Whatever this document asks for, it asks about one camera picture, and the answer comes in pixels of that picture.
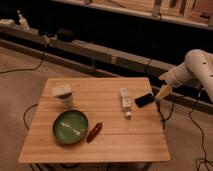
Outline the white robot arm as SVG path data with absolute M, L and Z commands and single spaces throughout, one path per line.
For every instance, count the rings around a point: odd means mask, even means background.
M 165 85 L 155 96 L 156 100 L 168 96 L 173 88 L 197 79 L 213 103 L 213 54 L 200 49 L 190 50 L 181 64 L 163 73 L 159 79 L 164 81 Z

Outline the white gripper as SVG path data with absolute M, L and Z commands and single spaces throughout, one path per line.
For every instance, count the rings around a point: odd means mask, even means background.
M 178 88 L 190 79 L 190 72 L 185 65 L 178 65 L 159 76 L 159 79 L 167 85 L 163 85 L 155 96 L 155 100 L 159 101 L 172 92 L 173 88 Z

